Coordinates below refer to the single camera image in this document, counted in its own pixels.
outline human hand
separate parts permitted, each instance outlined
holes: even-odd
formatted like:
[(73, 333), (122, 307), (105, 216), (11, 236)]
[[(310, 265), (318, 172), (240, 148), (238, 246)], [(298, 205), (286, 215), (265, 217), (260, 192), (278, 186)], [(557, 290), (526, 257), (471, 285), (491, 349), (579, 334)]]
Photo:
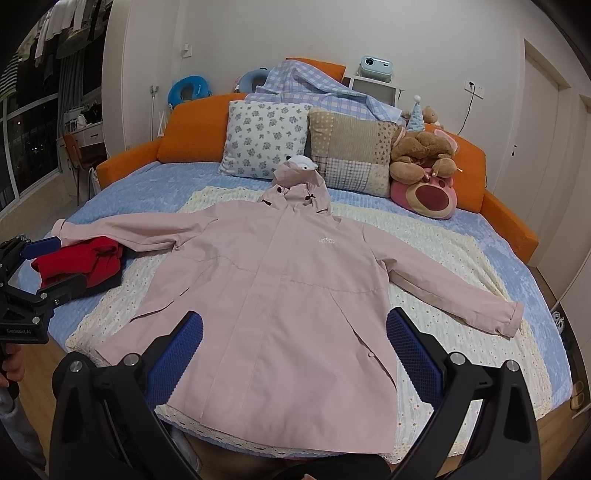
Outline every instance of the human hand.
[[(6, 372), (8, 380), (20, 382), (25, 376), (25, 352), (16, 343), (7, 343), (5, 351), (7, 359), (2, 363), (2, 370)], [(8, 380), (0, 375), (0, 387), (8, 388)]]

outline brown teddy bear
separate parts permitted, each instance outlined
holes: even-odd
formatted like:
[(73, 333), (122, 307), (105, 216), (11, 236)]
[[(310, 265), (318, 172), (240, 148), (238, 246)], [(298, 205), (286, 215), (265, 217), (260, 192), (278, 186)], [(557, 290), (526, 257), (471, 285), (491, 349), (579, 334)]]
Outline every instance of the brown teddy bear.
[(449, 178), (457, 171), (452, 145), (431, 132), (407, 132), (398, 127), (392, 138), (390, 176), (412, 185), (425, 178), (423, 167), (432, 168), (433, 177)]
[(443, 129), (443, 125), (439, 123), (439, 116), (430, 106), (426, 106), (423, 109), (423, 120), (425, 120), (426, 124), (435, 125), (436, 127)]
[[(408, 122), (411, 115), (412, 112), (410, 110), (404, 110), (401, 114), (401, 117)], [(433, 110), (433, 108), (428, 105), (423, 109), (423, 120), (426, 124), (432, 124), (438, 128), (443, 129), (443, 125), (439, 122), (439, 116), (435, 113), (435, 110)]]

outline blue neck pillow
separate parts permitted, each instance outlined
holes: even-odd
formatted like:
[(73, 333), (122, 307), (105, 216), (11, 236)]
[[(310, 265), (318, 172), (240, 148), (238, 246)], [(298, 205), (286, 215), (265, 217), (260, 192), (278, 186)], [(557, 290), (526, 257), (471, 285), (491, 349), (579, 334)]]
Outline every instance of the blue neck pillow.
[(240, 93), (255, 93), (256, 87), (263, 86), (269, 76), (269, 70), (260, 68), (243, 75), (236, 90)]
[(173, 109), (180, 103), (209, 97), (211, 94), (207, 81), (203, 77), (192, 75), (173, 85), (168, 94), (168, 105)]

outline metal screw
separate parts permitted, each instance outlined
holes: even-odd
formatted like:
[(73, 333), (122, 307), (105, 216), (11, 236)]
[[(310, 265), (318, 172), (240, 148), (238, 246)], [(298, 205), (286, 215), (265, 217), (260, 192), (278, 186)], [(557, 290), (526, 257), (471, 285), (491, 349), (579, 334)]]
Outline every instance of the metal screw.
[(77, 373), (82, 370), (84, 365), (80, 360), (75, 360), (70, 364), (70, 372)]
[(128, 353), (123, 357), (123, 363), (128, 367), (132, 367), (139, 362), (139, 355), (137, 353)]
[(506, 365), (507, 365), (507, 368), (509, 370), (511, 370), (512, 372), (519, 371), (519, 364), (515, 360), (507, 360)]
[(466, 357), (463, 356), (461, 353), (459, 352), (453, 352), (450, 356), (449, 359), (452, 361), (453, 364), (455, 365), (463, 365), (466, 362)]

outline projector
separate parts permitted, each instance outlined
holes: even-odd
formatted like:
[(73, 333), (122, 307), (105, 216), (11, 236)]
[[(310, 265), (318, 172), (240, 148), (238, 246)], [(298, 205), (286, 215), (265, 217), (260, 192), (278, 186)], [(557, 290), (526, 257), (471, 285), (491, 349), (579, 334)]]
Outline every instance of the projector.
[(391, 61), (369, 55), (361, 58), (361, 63), (359, 64), (359, 75), (361, 77), (390, 83), (393, 74), (394, 68), (392, 67)]

